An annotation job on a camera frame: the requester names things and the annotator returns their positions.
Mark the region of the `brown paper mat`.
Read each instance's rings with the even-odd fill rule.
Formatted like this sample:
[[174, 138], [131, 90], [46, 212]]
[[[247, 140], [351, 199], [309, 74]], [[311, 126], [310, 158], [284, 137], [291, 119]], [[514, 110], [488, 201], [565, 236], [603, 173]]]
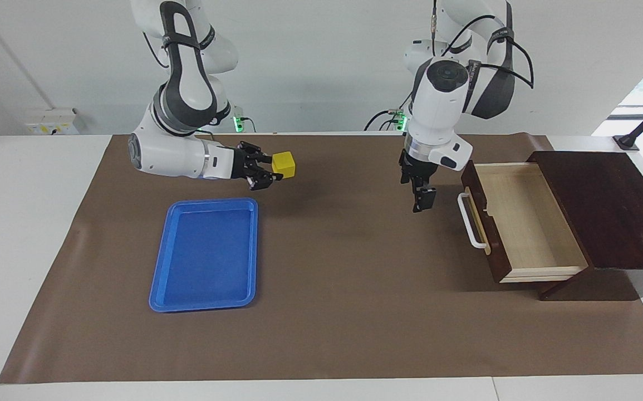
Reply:
[[[0, 384], [643, 374], [643, 304], [550, 302], [498, 285], [467, 241], [460, 175], [413, 213], [402, 138], [255, 135], [297, 175], [242, 180], [136, 171], [115, 135], [12, 347]], [[252, 197], [257, 294], [243, 308], [158, 313], [164, 218], [189, 199]]]

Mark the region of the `blue plastic tray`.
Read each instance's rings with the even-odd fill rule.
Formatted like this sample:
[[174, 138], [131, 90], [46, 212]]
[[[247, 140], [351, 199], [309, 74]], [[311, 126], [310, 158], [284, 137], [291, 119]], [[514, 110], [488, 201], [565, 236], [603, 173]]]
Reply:
[[258, 203], [252, 198], [172, 204], [149, 297], [158, 313], [240, 308], [257, 294]]

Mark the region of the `yellow cube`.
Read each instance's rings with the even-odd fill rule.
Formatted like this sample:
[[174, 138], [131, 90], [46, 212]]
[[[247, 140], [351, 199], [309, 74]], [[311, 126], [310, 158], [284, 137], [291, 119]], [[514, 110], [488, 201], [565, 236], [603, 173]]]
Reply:
[[296, 175], [296, 162], [290, 151], [271, 155], [271, 169], [275, 174], [282, 175], [282, 179], [293, 178]]

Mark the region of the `wooden drawer with white handle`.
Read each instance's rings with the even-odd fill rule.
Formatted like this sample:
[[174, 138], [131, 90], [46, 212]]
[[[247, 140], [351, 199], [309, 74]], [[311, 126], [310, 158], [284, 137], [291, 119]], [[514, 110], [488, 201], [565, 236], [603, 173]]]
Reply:
[[470, 244], [497, 283], [568, 280], [588, 267], [537, 163], [473, 163], [457, 196]]

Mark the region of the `dark wooden drawer cabinet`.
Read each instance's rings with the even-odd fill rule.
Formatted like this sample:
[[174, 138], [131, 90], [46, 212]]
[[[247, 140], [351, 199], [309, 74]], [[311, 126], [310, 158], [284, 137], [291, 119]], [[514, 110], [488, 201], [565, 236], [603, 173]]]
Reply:
[[588, 266], [538, 285], [542, 301], [634, 301], [643, 297], [643, 175], [626, 153], [535, 151]]

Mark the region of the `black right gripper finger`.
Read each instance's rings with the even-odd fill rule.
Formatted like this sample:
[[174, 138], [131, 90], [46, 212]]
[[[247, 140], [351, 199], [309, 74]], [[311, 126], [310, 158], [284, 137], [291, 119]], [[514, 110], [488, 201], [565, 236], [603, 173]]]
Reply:
[[240, 141], [240, 152], [243, 154], [244, 163], [268, 163], [273, 162], [273, 156], [263, 152], [257, 145], [250, 144], [245, 140]]
[[269, 188], [272, 183], [283, 180], [284, 175], [261, 169], [246, 173], [246, 178], [249, 190], [256, 191]]

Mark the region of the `white wall outlet box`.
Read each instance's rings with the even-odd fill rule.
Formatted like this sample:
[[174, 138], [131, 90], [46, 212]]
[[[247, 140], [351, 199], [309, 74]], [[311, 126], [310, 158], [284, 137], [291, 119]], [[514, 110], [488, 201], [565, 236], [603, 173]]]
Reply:
[[25, 127], [32, 135], [80, 135], [79, 119], [73, 107], [26, 112]]

